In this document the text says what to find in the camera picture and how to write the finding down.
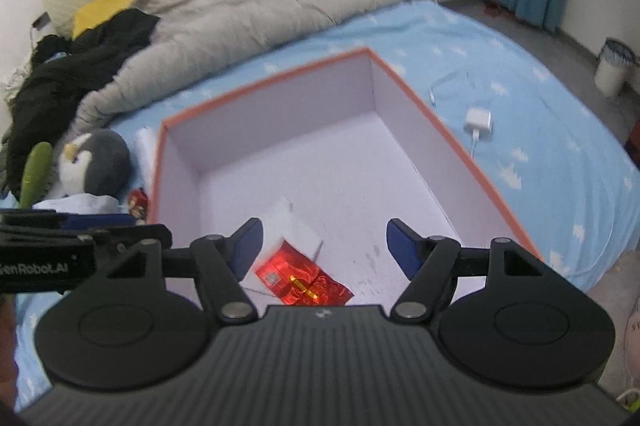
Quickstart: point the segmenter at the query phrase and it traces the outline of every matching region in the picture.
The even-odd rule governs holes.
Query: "red candy wrapper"
[[[287,242],[255,270],[285,305],[344,305],[353,294]]]

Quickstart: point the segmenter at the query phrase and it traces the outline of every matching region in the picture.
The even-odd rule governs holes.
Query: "gray comforter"
[[[159,16],[152,43],[87,95],[70,136],[107,124],[238,61],[402,0],[136,0]]]

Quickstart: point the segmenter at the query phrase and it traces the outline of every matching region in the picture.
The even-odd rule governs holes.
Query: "stuffed animal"
[[[67,195],[89,193],[118,198],[131,175],[124,139],[113,130],[85,133],[65,145],[58,172]]]

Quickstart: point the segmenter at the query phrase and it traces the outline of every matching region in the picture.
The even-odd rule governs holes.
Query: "open box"
[[[386,248],[391,218],[467,247],[508,236],[536,254],[465,149],[369,49],[271,76],[163,121],[150,222],[165,224],[176,247],[230,235],[280,196],[322,238],[316,263],[353,292],[349,304],[388,311],[408,284]],[[167,287],[197,302],[192,281]],[[279,302],[249,296],[261,310]]]

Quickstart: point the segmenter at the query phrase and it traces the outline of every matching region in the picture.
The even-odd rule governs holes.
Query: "blue bed sheet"
[[[466,111],[491,110],[494,132],[476,146],[475,161],[545,261],[576,286],[592,287],[638,243],[640,172],[604,125],[508,38],[426,0],[361,16],[233,66],[111,127],[132,146],[138,129],[158,129],[188,106],[361,46],[375,50],[426,102],[434,85],[434,110],[467,149]],[[141,184],[138,176],[132,185]],[[18,328],[18,408],[48,387],[34,361],[33,326],[59,296],[20,298],[18,305],[29,305],[20,310]]]

